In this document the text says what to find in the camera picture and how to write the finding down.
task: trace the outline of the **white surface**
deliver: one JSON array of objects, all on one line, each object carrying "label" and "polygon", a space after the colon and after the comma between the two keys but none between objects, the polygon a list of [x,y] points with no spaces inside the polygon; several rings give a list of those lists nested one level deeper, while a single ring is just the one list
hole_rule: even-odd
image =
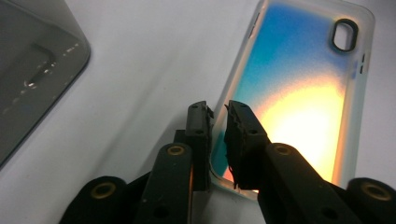
[{"label": "white surface", "polygon": [[[89,66],[0,171],[1,223],[57,223],[89,180],[132,181],[184,128],[187,106],[219,98],[257,1],[67,0]],[[351,2],[376,19],[357,176],[396,188],[396,2]],[[194,195],[194,223],[263,223],[217,188]]]}]

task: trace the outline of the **transparent phone case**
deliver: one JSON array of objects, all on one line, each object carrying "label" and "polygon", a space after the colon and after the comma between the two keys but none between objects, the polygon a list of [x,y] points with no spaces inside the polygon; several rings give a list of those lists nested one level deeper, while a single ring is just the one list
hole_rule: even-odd
[{"label": "transparent phone case", "polygon": [[[296,147],[325,180],[344,186],[355,174],[374,16],[329,0],[273,0],[263,13],[224,104],[249,105],[272,142]],[[225,114],[211,163],[215,181],[232,188]]]}]

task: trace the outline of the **blue gradient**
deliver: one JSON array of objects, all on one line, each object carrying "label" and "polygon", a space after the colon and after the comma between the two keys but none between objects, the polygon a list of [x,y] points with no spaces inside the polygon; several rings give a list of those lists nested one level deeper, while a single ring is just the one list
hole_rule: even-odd
[{"label": "blue gradient", "polygon": [[[332,46],[334,23],[314,12],[271,4],[233,98],[255,111],[273,92],[316,74],[336,76],[337,88],[343,89],[351,56]],[[227,168],[225,153],[220,137],[212,156],[212,165],[219,175]]]}]

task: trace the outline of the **phone case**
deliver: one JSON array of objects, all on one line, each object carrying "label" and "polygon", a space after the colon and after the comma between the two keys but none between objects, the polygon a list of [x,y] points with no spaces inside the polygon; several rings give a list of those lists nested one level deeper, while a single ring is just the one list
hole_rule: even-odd
[{"label": "phone case", "polygon": [[[374,16],[329,0],[273,0],[262,16],[224,104],[249,105],[272,142],[296,147],[325,180],[344,186],[355,174]],[[225,114],[213,129],[211,165],[215,182],[233,188],[223,179],[231,179]]]}]

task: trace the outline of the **camera cutout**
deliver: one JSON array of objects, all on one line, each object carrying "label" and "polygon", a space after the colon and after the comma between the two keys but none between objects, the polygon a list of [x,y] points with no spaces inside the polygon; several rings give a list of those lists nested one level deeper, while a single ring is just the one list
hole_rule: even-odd
[{"label": "camera cutout", "polygon": [[332,45],[343,52],[350,52],[356,46],[358,25],[351,20],[342,19],[335,23],[332,31]]}]

